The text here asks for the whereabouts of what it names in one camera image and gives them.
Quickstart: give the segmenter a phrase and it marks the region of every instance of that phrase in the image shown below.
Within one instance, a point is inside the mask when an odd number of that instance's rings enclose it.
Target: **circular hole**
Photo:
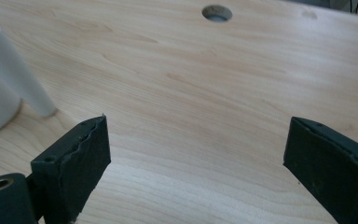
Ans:
[[[12,178],[0,179],[0,190],[9,187],[11,184],[13,184],[13,182],[14,180]]]
[[[202,10],[202,15],[210,21],[222,22],[229,21],[232,17],[232,12],[227,7],[212,5],[205,7]]]
[[[55,161],[55,156],[49,156],[45,158],[45,162],[54,162]]]

